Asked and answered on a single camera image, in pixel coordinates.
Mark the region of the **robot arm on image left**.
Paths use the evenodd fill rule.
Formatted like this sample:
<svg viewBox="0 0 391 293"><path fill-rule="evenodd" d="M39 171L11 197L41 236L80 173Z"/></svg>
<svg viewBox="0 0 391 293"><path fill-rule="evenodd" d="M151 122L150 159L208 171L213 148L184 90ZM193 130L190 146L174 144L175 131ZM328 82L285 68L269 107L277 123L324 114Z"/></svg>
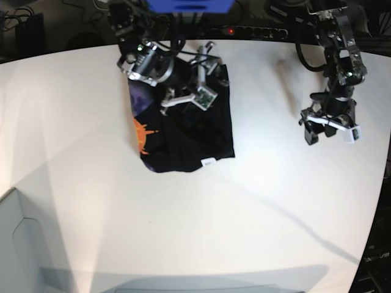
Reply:
<svg viewBox="0 0 391 293"><path fill-rule="evenodd" d="M180 56L185 53L186 39L176 35L169 46L160 43L171 25L158 20L145 1L109 1L108 8L120 50L117 66L131 81L164 87L162 114L184 103L207 111L218 96L209 83L229 86L221 58L210 54L214 42L199 46L189 53L191 60L184 60Z"/></svg>

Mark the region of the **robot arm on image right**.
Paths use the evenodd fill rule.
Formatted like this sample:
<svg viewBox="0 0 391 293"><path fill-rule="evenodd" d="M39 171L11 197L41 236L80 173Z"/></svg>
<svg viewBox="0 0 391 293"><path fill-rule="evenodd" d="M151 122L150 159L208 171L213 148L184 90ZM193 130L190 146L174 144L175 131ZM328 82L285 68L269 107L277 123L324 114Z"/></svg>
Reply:
<svg viewBox="0 0 391 293"><path fill-rule="evenodd" d="M363 83L367 75L360 49L354 39L345 1L309 1L309 16L296 35L295 47L299 61L312 72L321 72L327 79L322 92L310 94L310 107L301 111L300 125L304 126L305 141L309 145L318 142L318 136L336 135L341 131L348 143L361 138L361 128L356 123L354 89ZM308 24L313 26L315 38L324 49L326 63L314 67L304 58L301 35Z"/></svg>

